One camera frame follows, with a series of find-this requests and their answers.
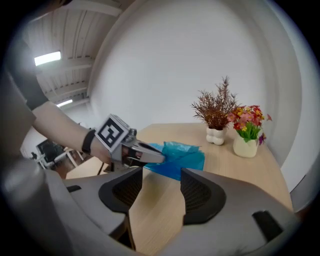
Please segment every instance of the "white vase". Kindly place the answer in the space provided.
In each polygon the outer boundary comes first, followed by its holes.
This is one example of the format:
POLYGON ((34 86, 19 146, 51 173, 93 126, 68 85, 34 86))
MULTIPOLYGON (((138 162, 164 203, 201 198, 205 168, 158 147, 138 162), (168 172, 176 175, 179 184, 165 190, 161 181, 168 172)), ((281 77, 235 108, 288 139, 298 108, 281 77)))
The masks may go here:
POLYGON ((233 150, 234 153, 242 158, 253 158, 257 154, 258 149, 258 140, 251 139, 248 142, 245 142, 238 133, 233 141, 233 150))
POLYGON ((214 143, 216 145, 222 145, 225 141, 227 133, 227 128, 223 128, 222 130, 210 129, 206 128, 206 141, 210 143, 214 143))

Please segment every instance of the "wooden table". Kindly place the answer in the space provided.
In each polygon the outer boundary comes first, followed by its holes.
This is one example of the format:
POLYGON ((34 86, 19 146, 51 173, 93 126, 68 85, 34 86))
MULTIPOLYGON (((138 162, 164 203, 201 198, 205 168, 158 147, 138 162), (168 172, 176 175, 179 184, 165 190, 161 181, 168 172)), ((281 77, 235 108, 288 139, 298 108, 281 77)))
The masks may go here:
MULTIPOLYGON (((72 169, 66 174, 65 179, 77 179, 90 176, 96 176, 99 169, 101 168, 102 162, 97 157, 91 157, 89 160, 78 165, 76 168, 72 169)), ((107 168, 107 164, 104 163, 102 170, 107 168)))
MULTIPOLYGON (((138 132, 138 139, 163 144, 175 141, 201 146, 204 171, 252 183, 292 210, 290 194, 281 170, 266 145, 258 147, 254 158, 241 158, 233 151, 236 131, 230 128, 223 145, 206 141, 201 123, 152 124, 138 132)), ((181 229, 185 200, 180 182, 143 169, 142 189, 129 211, 136 250, 154 255, 181 229)))

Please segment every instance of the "hand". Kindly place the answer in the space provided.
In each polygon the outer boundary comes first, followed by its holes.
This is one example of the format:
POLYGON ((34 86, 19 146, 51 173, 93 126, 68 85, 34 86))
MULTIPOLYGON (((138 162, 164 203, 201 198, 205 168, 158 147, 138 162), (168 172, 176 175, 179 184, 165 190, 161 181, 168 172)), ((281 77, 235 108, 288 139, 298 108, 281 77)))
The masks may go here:
MULTIPOLYGON (((129 148, 126 146, 122 147, 122 156, 125 157, 129 153, 129 148)), ((91 155, 99 158, 102 162, 110 165, 111 164, 111 155, 109 150, 98 140, 97 137, 93 138, 91 143, 91 155)), ((140 158, 142 156, 141 152, 136 152, 135 156, 140 158)))

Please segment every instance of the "potted plant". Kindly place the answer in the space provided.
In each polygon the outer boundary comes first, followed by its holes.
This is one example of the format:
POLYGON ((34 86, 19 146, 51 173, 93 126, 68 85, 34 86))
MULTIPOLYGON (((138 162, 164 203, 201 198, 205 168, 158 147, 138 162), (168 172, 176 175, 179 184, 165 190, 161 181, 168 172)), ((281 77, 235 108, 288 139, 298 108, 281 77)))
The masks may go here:
POLYGON ((217 86, 217 93, 201 90, 198 102, 191 107, 195 110, 194 117, 206 123, 206 140, 216 145, 222 145, 227 132, 228 113, 237 107, 236 95, 230 93, 229 77, 222 78, 217 86))
MULTIPOLYGON (((233 128, 237 131, 233 142, 234 153, 243 158, 253 158, 257 153, 258 143, 261 145, 267 138, 262 129, 265 116, 260 106, 237 107, 228 114, 227 119, 233 122, 233 128)), ((271 116, 267 114, 266 120, 272 121, 271 116)))

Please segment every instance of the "ceiling light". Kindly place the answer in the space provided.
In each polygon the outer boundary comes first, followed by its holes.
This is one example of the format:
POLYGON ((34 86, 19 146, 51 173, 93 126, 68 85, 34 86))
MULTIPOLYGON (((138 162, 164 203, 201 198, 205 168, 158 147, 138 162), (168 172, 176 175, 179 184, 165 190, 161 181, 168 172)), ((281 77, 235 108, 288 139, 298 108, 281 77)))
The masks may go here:
POLYGON ((53 61, 58 61, 58 60, 61 60, 61 52, 60 51, 48 53, 48 54, 41 55, 39 57, 34 58, 34 62, 35 62, 36 66, 47 63, 47 62, 53 62, 53 61))
POLYGON ((67 101, 64 101, 64 102, 61 102, 61 103, 57 104, 56 106, 60 108, 60 107, 62 107, 64 105, 67 105, 67 104, 71 103, 72 101, 73 101, 72 99, 69 99, 67 101))

